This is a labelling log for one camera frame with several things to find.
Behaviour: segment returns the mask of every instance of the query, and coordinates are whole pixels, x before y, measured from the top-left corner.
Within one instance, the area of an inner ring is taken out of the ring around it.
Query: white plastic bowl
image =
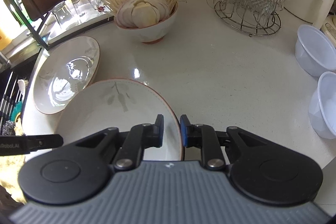
[[[310,123],[326,139],[336,138],[336,74],[323,73],[308,108]]]
[[[172,14],[167,19],[144,28],[125,28],[115,22],[119,31],[129,40],[134,42],[142,42],[145,44],[154,44],[162,40],[169,32],[175,22],[177,14],[177,3],[175,4]]]
[[[295,57],[306,72],[319,77],[326,71],[336,70],[336,49],[321,31],[301,25],[297,37]]]

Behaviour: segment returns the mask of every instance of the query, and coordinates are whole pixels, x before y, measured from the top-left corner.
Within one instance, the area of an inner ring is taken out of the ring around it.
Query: white plastic tub
[[[326,139],[336,138],[336,74],[321,75],[308,108],[311,126]]]
[[[306,72],[319,77],[326,71],[336,70],[336,49],[321,31],[301,25],[297,37],[295,57]]]

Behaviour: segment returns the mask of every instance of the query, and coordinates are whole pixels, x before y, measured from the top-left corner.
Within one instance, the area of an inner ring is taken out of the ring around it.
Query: yellow bottle
[[[0,0],[0,51],[20,34],[20,24],[15,20],[3,0]]]

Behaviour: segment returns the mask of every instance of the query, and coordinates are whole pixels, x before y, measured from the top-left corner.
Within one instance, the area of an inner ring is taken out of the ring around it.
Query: bolt
[[[212,159],[208,161],[208,166],[212,168],[219,168],[224,165],[224,161],[220,159]]]
[[[115,165],[119,168],[128,168],[133,164],[133,162],[130,159],[121,159],[117,160]]]

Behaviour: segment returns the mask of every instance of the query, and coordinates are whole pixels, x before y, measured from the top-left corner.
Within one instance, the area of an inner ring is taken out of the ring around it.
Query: white countertop
[[[177,117],[187,114],[191,123],[223,131],[237,125],[313,158],[322,168],[336,156],[336,139],[320,138],[308,117],[317,79],[294,56],[296,31],[303,21],[284,10],[279,33],[249,37],[226,25],[206,0],[181,1],[177,12],[173,29],[153,45],[126,41],[113,22],[83,34],[100,45],[95,81],[122,77],[146,83]],[[51,134],[59,113],[40,113],[32,93],[33,83],[24,132]]]

